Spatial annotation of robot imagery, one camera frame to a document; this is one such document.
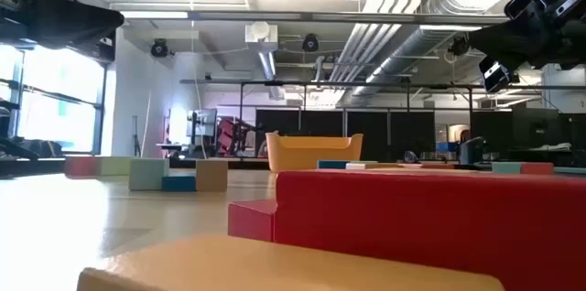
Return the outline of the yellow-orange block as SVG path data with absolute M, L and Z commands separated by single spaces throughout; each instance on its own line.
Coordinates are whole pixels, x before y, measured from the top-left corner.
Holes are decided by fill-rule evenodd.
M 206 235 L 86 267 L 77 291 L 505 290 L 489 275 Z

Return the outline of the long green block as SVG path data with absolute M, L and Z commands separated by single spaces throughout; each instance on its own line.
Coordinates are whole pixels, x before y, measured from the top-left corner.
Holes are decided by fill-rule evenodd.
M 130 172 L 130 156 L 98 156 L 96 160 L 98 176 L 127 176 Z

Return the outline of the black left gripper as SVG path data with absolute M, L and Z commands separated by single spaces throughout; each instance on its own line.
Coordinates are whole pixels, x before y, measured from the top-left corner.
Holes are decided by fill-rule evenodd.
M 0 43 L 18 45 L 36 40 L 54 48 L 90 45 L 108 37 L 125 22 L 118 11 L 78 1 L 37 1 L 0 0 Z M 34 40 L 21 39 L 30 22 Z

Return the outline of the yellow plastic bin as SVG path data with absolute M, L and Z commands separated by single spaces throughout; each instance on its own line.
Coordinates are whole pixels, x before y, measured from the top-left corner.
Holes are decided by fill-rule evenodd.
M 281 136 L 266 134 L 269 168 L 274 173 L 313 169 L 319 160 L 356 161 L 364 135 L 351 137 Z

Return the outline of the long fluorescent light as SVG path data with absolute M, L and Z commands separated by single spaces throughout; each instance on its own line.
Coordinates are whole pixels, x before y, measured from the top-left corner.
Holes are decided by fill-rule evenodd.
M 121 11 L 126 19 L 188 19 L 185 11 Z

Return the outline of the tan wooden block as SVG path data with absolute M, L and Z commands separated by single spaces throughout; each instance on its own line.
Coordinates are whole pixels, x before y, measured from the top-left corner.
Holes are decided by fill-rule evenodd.
M 225 192 L 228 186 L 228 162 L 200 159 L 196 161 L 196 190 L 200 192 Z

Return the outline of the red block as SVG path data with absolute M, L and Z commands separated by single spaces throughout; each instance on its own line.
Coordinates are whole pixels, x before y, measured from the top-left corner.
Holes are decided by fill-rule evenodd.
M 586 180 L 293 171 L 277 243 L 490 275 L 505 291 L 586 291 Z
M 228 234 L 258 241 L 274 241 L 274 199 L 236 201 L 228 205 Z

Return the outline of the large bright window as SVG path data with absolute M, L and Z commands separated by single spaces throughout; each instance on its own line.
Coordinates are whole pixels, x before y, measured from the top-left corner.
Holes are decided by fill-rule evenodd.
M 16 105 L 7 134 L 99 152 L 106 66 L 71 49 L 0 45 L 0 100 Z

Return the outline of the grey waste bin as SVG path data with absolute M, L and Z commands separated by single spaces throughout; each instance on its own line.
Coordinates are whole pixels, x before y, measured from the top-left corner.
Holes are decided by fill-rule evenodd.
M 483 160 L 485 140 L 478 136 L 460 144 L 459 160 L 461 165 L 474 165 Z

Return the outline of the black partition wall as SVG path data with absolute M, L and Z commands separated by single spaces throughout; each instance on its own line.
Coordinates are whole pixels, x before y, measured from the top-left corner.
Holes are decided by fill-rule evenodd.
M 436 149 L 435 115 L 429 112 L 343 112 L 257 110 L 256 142 L 268 132 L 282 135 L 364 136 L 361 159 L 396 161 Z

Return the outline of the long orange-red block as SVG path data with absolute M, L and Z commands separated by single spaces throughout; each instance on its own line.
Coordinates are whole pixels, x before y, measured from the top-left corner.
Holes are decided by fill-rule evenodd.
M 419 168 L 419 169 L 435 169 L 435 170 L 455 170 L 456 167 L 452 164 L 410 164 L 410 163 L 400 163 L 398 164 L 399 167 L 402 168 Z
M 520 173 L 528 175 L 554 175 L 555 168 L 549 162 L 523 162 L 520 167 Z

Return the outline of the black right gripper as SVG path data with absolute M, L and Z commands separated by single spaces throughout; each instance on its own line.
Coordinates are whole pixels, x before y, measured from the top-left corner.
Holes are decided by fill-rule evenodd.
M 510 0 L 505 15 L 508 21 L 467 34 L 485 55 L 479 70 L 487 92 L 511 83 L 521 67 L 586 64 L 586 0 Z

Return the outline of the small red cube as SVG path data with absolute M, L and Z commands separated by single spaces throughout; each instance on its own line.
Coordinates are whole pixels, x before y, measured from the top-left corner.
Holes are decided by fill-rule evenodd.
M 98 173 L 99 161 L 95 156 L 67 156 L 64 173 L 70 177 L 92 177 Z

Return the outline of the black round spotlight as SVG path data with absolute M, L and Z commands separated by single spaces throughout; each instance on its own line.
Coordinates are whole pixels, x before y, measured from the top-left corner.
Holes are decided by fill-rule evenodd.
M 168 42 L 165 38 L 155 38 L 150 48 L 150 54 L 154 58 L 167 58 L 172 54 L 172 51 L 168 47 Z
M 308 33 L 302 42 L 302 50 L 307 53 L 316 52 L 319 50 L 319 40 L 316 34 Z

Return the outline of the red equipment rack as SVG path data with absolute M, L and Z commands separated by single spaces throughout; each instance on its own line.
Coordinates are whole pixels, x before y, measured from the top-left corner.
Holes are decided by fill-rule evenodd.
M 234 117 L 222 117 L 216 128 L 217 156 L 254 156 L 256 129 Z

